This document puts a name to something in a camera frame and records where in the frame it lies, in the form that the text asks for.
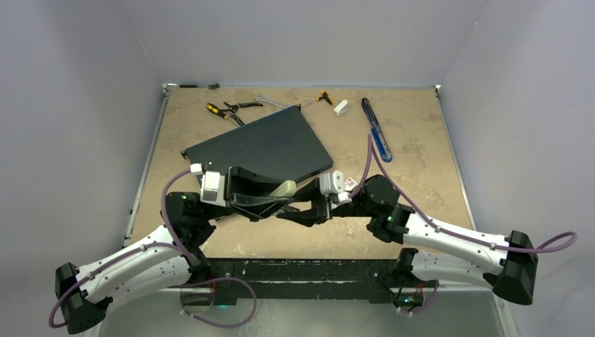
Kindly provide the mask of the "blue stapler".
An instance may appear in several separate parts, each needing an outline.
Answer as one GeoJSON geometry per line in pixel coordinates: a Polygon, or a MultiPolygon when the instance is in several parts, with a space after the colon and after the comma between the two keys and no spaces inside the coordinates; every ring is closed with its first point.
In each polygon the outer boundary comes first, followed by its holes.
{"type": "Polygon", "coordinates": [[[371,103],[368,98],[361,99],[361,106],[363,108],[363,112],[368,118],[368,121],[371,125],[371,133],[375,140],[376,147],[382,157],[384,162],[391,162],[393,159],[392,153],[388,147],[387,141],[383,135],[380,123],[373,111],[371,103]]]}

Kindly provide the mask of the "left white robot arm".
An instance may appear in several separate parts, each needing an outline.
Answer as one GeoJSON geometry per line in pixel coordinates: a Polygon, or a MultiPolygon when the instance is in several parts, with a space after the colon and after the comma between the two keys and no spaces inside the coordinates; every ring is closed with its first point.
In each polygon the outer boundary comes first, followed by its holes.
{"type": "Polygon", "coordinates": [[[169,286],[203,286],[209,278],[201,245],[215,231],[210,221],[233,213],[226,200],[228,177],[193,164],[188,173],[201,178],[199,193],[161,194],[163,225],[140,241],[102,260],[55,271],[57,303],[48,325],[70,334],[93,328],[114,309],[134,298],[169,286]]]}

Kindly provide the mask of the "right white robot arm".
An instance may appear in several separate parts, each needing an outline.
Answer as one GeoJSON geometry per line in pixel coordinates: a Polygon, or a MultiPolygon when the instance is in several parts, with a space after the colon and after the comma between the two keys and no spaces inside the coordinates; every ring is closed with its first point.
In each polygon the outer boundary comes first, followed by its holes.
{"type": "Polygon", "coordinates": [[[385,243],[409,245],[394,266],[398,283],[435,279],[475,284],[519,305],[533,303],[538,257],[529,236],[516,230],[508,235],[469,230],[422,215],[399,203],[400,192],[381,175],[366,179],[354,197],[343,204],[340,195],[323,190],[315,179],[300,189],[297,201],[310,201],[307,211],[288,211],[279,218],[305,227],[341,217],[368,218],[367,230],[385,243]]]}

